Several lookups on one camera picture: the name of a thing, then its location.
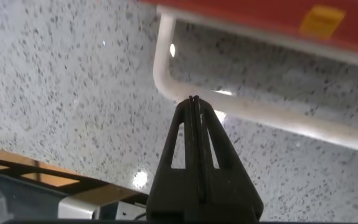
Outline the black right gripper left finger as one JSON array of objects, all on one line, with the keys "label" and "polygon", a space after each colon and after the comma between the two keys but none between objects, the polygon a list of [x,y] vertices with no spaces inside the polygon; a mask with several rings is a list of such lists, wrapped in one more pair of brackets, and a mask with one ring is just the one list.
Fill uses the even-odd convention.
[{"label": "black right gripper left finger", "polygon": [[[148,220],[188,222],[197,219],[199,205],[204,200],[198,122],[195,118],[198,99],[198,96],[190,96],[176,107],[147,201]],[[172,160],[180,124],[184,125],[185,168],[174,169]]]}]

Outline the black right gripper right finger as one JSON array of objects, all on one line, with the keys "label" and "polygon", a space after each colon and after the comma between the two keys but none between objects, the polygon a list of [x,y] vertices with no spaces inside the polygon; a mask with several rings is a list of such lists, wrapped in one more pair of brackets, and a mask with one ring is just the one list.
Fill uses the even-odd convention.
[{"label": "black right gripper right finger", "polygon": [[257,222],[263,202],[212,106],[194,97],[200,204],[217,222]]}]

